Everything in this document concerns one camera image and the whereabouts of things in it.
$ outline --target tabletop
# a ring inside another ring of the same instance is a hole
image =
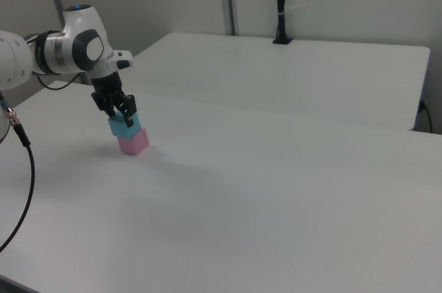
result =
[[[239,108],[413,129],[430,50],[416,46],[171,33],[125,85]]]
[[[92,91],[17,107],[37,181],[2,276],[41,293],[442,290],[437,135],[135,93],[151,144],[132,157]],[[9,135],[0,241],[28,167]]]

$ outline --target black cable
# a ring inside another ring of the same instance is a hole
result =
[[[4,136],[1,137],[0,139],[0,144],[6,139],[6,137],[8,136],[9,133],[9,129],[11,127],[11,124],[8,125],[8,129],[6,130],[6,134]]]
[[[433,134],[433,123],[431,121],[431,115],[430,112],[428,111],[427,105],[425,105],[425,111],[427,111],[428,122],[430,123],[430,133]]]
[[[44,84],[42,82],[42,80],[40,79],[40,76],[37,76],[37,79],[39,80],[40,84],[46,88],[49,89],[50,91],[60,91],[61,89],[65,89],[67,86],[69,86],[70,84],[72,84],[78,77],[80,76],[80,73],[78,73],[76,76],[74,76],[74,78],[72,80],[70,80],[67,84],[65,84],[64,86],[60,87],[60,88],[51,88],[49,86],[47,86],[46,84]]]
[[[28,150],[29,155],[29,161],[30,161],[30,169],[31,169],[31,177],[30,177],[30,188],[29,188],[29,195],[28,200],[26,201],[25,209],[23,210],[23,213],[21,214],[21,217],[19,219],[19,222],[14,228],[14,231],[12,231],[11,235],[6,239],[5,243],[0,246],[0,253],[6,248],[6,246],[11,242],[11,240],[14,238],[15,234],[19,231],[19,228],[21,224],[23,223],[26,214],[28,213],[30,201],[32,200],[32,195],[34,193],[34,185],[35,185],[35,162],[34,162],[34,155],[32,154],[32,150],[30,148],[30,145],[27,144],[26,149]]]

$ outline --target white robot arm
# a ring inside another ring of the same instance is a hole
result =
[[[113,50],[96,9],[77,5],[64,10],[62,32],[48,31],[27,41],[0,31],[0,91],[25,82],[32,73],[86,73],[95,88],[95,103],[107,115],[121,111],[128,126],[136,112],[135,98],[125,95],[118,70],[133,65],[129,51]],[[6,133],[0,115],[0,139]]]

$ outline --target cable connector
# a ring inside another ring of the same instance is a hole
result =
[[[13,108],[6,109],[6,117],[9,119],[9,123],[12,127],[16,127],[21,124],[20,119]]]
[[[17,113],[14,111],[13,108],[9,107],[8,101],[6,101],[4,98],[0,101],[0,106],[6,112],[6,117],[9,120],[10,125],[13,127],[15,133],[19,137],[23,147],[30,146],[30,141],[28,139],[28,136],[26,135],[25,129],[21,125]]]

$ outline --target stacked cubes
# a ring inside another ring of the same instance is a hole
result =
[[[112,134],[118,139],[121,151],[128,155],[138,155],[149,145],[149,140],[146,129],[141,128],[138,115],[134,114],[132,118],[133,125],[131,127],[127,127],[124,116],[119,111],[108,121]]]

